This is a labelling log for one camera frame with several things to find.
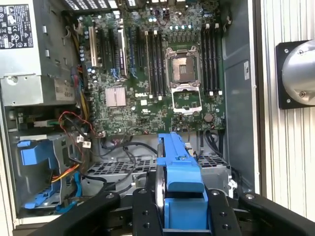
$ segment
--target green circuit board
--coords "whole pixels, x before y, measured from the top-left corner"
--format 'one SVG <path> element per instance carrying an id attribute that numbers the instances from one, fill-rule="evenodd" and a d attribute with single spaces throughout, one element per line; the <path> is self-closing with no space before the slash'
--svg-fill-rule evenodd
<path id="1" fill-rule="evenodd" d="M 135 134 L 224 128 L 218 5 L 122 7 L 79 18 L 97 131 L 110 136 L 134 126 L 140 127 Z"/>

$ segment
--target warning label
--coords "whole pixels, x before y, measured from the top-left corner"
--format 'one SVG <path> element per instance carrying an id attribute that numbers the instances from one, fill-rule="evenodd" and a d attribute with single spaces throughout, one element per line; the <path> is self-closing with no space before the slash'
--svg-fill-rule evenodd
<path id="1" fill-rule="evenodd" d="M 29 5 L 0 5 L 0 49 L 32 47 Z"/>

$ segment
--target blue cable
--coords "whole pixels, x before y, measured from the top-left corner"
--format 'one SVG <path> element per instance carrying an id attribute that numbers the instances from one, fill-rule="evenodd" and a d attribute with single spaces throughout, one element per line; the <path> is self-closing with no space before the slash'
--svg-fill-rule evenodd
<path id="1" fill-rule="evenodd" d="M 74 173 L 74 181 L 77 185 L 77 192 L 75 194 L 75 197 L 81 197 L 82 196 L 82 186 L 81 186 L 81 178 L 79 172 Z M 67 207 L 61 207 L 61 206 L 56 206 L 56 211 L 57 213 L 66 213 L 68 212 L 71 208 L 73 208 L 77 204 L 77 201 L 72 201 Z"/>

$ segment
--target sticker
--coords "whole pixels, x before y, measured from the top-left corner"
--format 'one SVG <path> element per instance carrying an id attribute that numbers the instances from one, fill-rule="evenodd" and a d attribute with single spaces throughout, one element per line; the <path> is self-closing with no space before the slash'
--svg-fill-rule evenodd
<path id="1" fill-rule="evenodd" d="M 82 147 L 83 148 L 91 148 L 91 142 L 84 141 L 83 144 L 82 144 Z"/>
<path id="2" fill-rule="evenodd" d="M 0 49 L 33 46 L 29 5 L 0 5 Z"/>
<path id="3" fill-rule="evenodd" d="M 55 92 L 57 101 L 74 101 L 74 88 L 69 82 L 55 79 Z"/>
<path id="4" fill-rule="evenodd" d="M 244 76 L 245 80 L 250 79 L 250 63 L 248 61 L 244 63 Z"/>

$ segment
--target yellow cable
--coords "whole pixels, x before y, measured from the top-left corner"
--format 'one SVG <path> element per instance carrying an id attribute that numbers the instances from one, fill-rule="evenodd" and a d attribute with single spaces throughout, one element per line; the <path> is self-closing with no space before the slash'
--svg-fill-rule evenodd
<path id="1" fill-rule="evenodd" d="M 77 169 L 80 165 L 77 164 L 74 169 L 72 171 L 74 171 L 75 169 Z M 63 177 L 67 176 L 68 174 L 70 174 L 72 171 L 69 171 L 69 172 L 65 172 L 63 173 L 61 176 L 59 176 L 57 179 L 54 179 L 53 181 L 51 181 L 51 183 L 55 183 L 57 181 L 59 181 L 60 179 L 62 179 Z"/>

